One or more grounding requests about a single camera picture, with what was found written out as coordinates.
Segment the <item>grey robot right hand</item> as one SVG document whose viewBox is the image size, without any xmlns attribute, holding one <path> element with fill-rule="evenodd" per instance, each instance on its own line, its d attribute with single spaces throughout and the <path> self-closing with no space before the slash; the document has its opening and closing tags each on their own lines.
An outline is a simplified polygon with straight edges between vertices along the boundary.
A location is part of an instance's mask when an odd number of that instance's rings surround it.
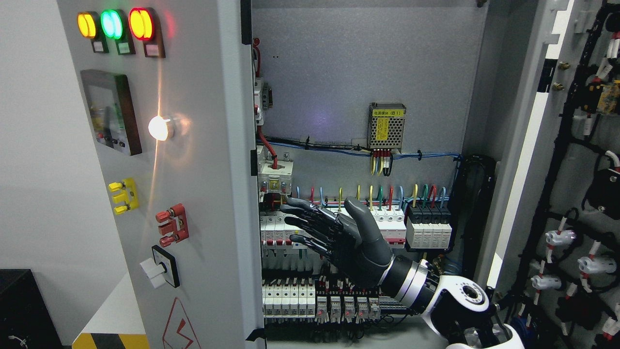
<svg viewBox="0 0 620 349">
<path fill-rule="evenodd" d="M 288 215 L 285 223 L 301 228 L 310 237 L 293 234 L 290 240 L 325 256 L 357 287 L 380 286 L 394 275 L 403 278 L 407 270 L 397 265 L 365 204 L 347 197 L 344 206 L 349 217 L 291 197 L 281 206 L 281 211 Z"/>
</svg>

